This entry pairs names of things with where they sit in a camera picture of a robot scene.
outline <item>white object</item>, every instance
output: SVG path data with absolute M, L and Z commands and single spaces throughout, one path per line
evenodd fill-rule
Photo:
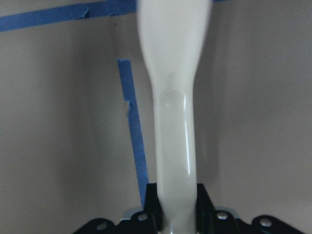
M 157 193 L 164 234 L 195 234 L 193 83 L 210 0 L 139 0 L 138 28 L 155 115 Z

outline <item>metal bolt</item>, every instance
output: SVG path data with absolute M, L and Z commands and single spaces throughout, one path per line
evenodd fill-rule
M 228 219 L 229 217 L 228 214 L 223 211 L 218 212 L 216 216 L 218 217 L 218 219 L 222 219 L 222 220 Z
M 145 220 L 147 219 L 147 214 L 146 214 L 146 213 L 142 213 L 142 214 L 140 214 L 140 215 L 137 217 L 137 219 L 138 219 L 139 221 L 145 221 Z
M 262 227 L 268 228 L 268 227 L 272 226 L 272 222 L 270 220 L 268 220 L 267 218 L 262 218 L 262 219 L 260 219 L 260 225 Z
M 107 222 L 103 222 L 97 226 L 98 231 L 105 230 L 106 228 L 107 228 Z

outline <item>silver screw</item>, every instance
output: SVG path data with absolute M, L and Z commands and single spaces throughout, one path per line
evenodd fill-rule
M 103 222 L 97 226 L 98 231 L 105 230 L 106 228 L 107 228 L 107 222 Z
M 262 219 L 260 219 L 260 225 L 262 227 L 268 228 L 268 227 L 272 226 L 272 222 L 270 220 L 268 220 L 267 218 L 262 218 Z
M 222 219 L 222 220 L 228 219 L 229 217 L 228 214 L 223 211 L 218 212 L 216 216 L 218 217 L 218 219 Z
M 142 213 L 142 214 L 140 214 L 140 215 L 137 217 L 137 219 L 138 219 L 139 221 L 144 221 L 144 220 L 147 219 L 147 214 L 146 214 L 146 213 Z

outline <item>blue tape strip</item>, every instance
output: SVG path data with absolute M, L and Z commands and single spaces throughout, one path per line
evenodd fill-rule
M 148 173 L 144 153 L 143 137 L 138 116 L 137 99 L 133 83 L 131 63 L 127 59 L 117 59 L 121 79 L 123 97 L 129 103 L 128 121 L 131 142 L 136 164 L 136 175 L 140 192 L 141 204 L 144 206 L 145 190 L 148 184 Z
M 118 16 L 136 11 L 136 0 L 106 0 L 74 4 L 0 17 L 0 32 L 103 16 Z

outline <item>screw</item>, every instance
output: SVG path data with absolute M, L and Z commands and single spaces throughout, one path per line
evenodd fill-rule
M 272 222 L 270 220 L 268 220 L 267 218 L 262 218 L 262 219 L 260 219 L 260 225 L 262 227 L 268 228 L 268 227 L 272 226 Z
M 146 213 L 142 213 L 142 214 L 140 214 L 140 215 L 137 217 L 137 219 L 138 219 L 139 221 L 145 221 L 145 220 L 147 219 L 147 214 L 146 214 Z
M 103 222 L 97 226 L 98 231 L 105 230 L 106 228 L 107 228 L 107 222 Z
M 222 220 L 228 219 L 229 217 L 228 214 L 223 211 L 218 212 L 216 216 L 218 217 L 218 219 L 222 219 Z

